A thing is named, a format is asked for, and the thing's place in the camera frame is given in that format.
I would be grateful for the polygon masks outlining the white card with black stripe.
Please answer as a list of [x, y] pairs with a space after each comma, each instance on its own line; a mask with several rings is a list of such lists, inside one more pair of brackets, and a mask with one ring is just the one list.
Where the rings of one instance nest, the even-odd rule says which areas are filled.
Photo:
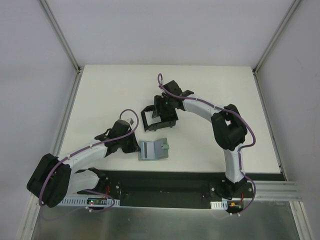
[[155, 143], [153, 141], [141, 141], [140, 158], [142, 160], [154, 160], [155, 156]]

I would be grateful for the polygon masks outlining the green leather card holder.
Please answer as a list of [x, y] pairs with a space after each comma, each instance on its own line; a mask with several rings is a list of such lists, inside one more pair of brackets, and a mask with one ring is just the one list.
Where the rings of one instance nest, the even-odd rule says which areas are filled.
[[168, 139], [166, 137], [160, 138], [160, 139], [157, 139], [157, 140], [151, 141], [151, 142], [154, 142], [155, 159], [142, 160], [141, 159], [141, 152], [139, 152], [138, 159], [140, 161], [159, 161], [159, 160], [167, 159], [169, 157], [170, 146], [168, 144]]

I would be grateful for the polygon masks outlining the black plastic card box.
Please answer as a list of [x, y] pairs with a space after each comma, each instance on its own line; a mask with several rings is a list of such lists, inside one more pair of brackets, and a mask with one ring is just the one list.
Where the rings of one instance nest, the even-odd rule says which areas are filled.
[[142, 123], [144, 131], [156, 131], [163, 128], [172, 128], [179, 120], [177, 112], [173, 114], [160, 113], [159, 117], [152, 118], [154, 110], [154, 104], [147, 105], [140, 113], [142, 117]]

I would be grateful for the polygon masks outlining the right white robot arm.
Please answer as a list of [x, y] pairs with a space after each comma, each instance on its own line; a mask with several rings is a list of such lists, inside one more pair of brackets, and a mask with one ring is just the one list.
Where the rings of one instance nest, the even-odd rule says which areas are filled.
[[182, 91], [174, 81], [163, 85], [159, 81], [161, 95], [154, 97], [152, 118], [160, 118], [155, 128], [173, 127], [178, 120], [176, 110], [196, 114], [209, 121], [212, 125], [216, 143], [223, 149], [225, 157], [225, 192], [230, 197], [237, 197], [246, 184], [240, 160], [241, 146], [248, 133], [246, 125], [237, 107], [229, 104], [225, 107], [216, 106], [197, 97], [193, 91]]

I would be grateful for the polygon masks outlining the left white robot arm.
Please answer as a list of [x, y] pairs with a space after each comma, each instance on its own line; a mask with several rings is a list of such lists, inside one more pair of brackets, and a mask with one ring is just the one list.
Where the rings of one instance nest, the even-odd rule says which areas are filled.
[[50, 208], [57, 206], [65, 196], [81, 191], [96, 195], [109, 193], [107, 175], [95, 167], [85, 167], [117, 150], [125, 154], [139, 152], [133, 123], [131, 118], [118, 119], [112, 128], [97, 135], [89, 145], [75, 153], [44, 155], [27, 182], [27, 190]]

